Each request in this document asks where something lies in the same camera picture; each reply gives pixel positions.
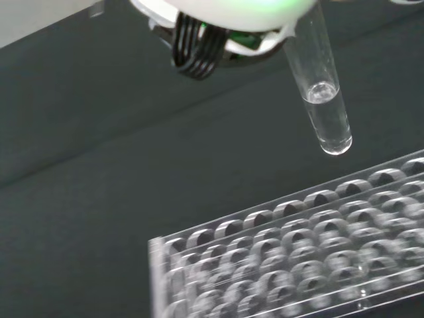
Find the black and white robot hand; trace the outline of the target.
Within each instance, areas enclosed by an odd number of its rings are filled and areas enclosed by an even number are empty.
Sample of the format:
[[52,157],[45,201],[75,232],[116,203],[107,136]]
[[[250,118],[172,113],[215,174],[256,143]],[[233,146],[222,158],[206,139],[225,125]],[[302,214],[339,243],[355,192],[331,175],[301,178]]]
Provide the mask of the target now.
[[132,1],[170,48],[177,72],[204,80],[219,67],[255,64],[295,34],[316,1]]

